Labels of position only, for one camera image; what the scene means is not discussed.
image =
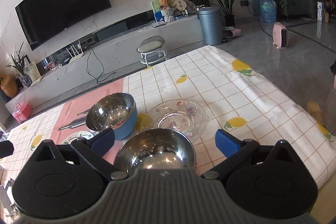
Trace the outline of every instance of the white plate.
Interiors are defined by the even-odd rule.
[[[70,144],[72,143],[74,140],[80,138],[80,137],[83,137],[83,138],[86,138],[87,140],[91,139],[94,137],[94,135],[88,131],[78,131],[78,132],[75,132],[73,134],[71,134],[68,138],[66,138],[62,144]]]

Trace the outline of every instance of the pot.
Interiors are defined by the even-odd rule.
[[[226,23],[227,27],[229,27],[229,26],[235,27],[235,15],[226,15],[225,16],[225,23]]]
[[[122,140],[133,131],[137,118],[137,105],[132,95],[119,92],[107,95],[95,103],[85,122],[93,134],[112,128],[115,139]]]
[[[19,91],[14,75],[5,75],[1,81],[1,90],[10,98],[13,98]]]
[[[113,165],[133,175],[137,169],[196,168],[196,153],[190,140],[169,128],[142,131],[120,148]]]

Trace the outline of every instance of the metal screw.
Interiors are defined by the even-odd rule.
[[[203,174],[203,177],[206,179],[217,179],[219,177],[219,173],[217,171],[209,170]]]
[[[127,178],[127,173],[122,172],[122,171],[116,171],[111,174],[111,179],[113,180],[123,180]]]

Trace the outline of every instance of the blue gripper pad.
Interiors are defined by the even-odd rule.
[[[218,129],[215,135],[217,148],[224,154],[225,157],[231,157],[238,152],[243,142],[233,135],[227,133],[223,129]]]
[[[104,136],[91,143],[90,148],[99,156],[103,157],[114,145],[114,131],[109,128],[104,131]]]

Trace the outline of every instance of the gray trash can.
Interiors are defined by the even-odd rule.
[[[198,10],[204,44],[219,45],[222,43],[223,26],[219,7],[205,7]]]

